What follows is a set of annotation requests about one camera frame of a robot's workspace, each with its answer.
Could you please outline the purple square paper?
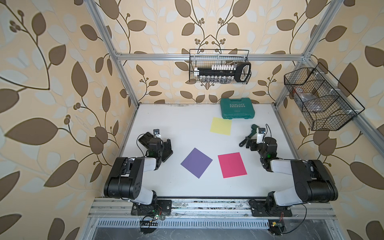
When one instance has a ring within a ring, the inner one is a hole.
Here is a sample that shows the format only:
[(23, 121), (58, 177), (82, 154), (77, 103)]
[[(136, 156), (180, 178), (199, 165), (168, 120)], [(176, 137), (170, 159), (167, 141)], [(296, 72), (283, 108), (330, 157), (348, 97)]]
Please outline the purple square paper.
[(212, 161), (210, 157), (194, 148), (182, 161), (181, 165), (199, 179)]

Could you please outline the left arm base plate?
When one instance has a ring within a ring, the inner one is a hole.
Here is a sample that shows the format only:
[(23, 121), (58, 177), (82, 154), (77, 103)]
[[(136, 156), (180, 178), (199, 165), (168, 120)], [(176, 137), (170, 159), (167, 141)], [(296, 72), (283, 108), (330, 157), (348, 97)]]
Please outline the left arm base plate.
[(132, 216), (169, 216), (172, 211), (172, 201), (171, 200), (157, 200), (151, 205), (143, 205), (133, 203), (131, 210)]

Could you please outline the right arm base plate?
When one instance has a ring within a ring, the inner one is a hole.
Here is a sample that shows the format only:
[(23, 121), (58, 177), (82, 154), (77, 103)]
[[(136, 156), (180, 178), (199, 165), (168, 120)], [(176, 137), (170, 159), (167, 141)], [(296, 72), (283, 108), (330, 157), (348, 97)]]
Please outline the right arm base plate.
[(248, 201), (253, 217), (292, 217), (292, 211), (289, 207), (278, 206), (274, 200), (256, 200)]

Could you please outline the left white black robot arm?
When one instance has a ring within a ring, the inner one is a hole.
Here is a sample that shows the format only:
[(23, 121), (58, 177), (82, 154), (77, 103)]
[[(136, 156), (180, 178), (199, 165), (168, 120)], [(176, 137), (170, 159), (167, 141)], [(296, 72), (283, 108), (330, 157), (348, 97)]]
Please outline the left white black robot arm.
[(170, 139), (163, 141), (147, 132), (139, 135), (137, 143), (146, 148), (142, 157), (118, 157), (104, 186), (107, 198), (130, 200), (140, 205), (155, 205), (157, 194), (143, 187), (145, 172), (156, 171), (173, 154)]

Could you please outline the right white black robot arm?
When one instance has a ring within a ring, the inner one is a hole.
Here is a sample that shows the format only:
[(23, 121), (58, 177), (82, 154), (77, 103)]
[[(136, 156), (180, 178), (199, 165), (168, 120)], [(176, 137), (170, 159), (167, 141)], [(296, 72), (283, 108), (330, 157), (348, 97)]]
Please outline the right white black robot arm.
[(262, 142), (246, 138), (246, 148), (259, 153), (260, 162), (266, 171), (293, 178), (293, 187), (268, 193), (268, 206), (290, 207), (306, 203), (328, 203), (338, 199), (334, 180), (321, 161), (279, 158), (277, 147), (277, 141), (272, 137), (265, 137)]

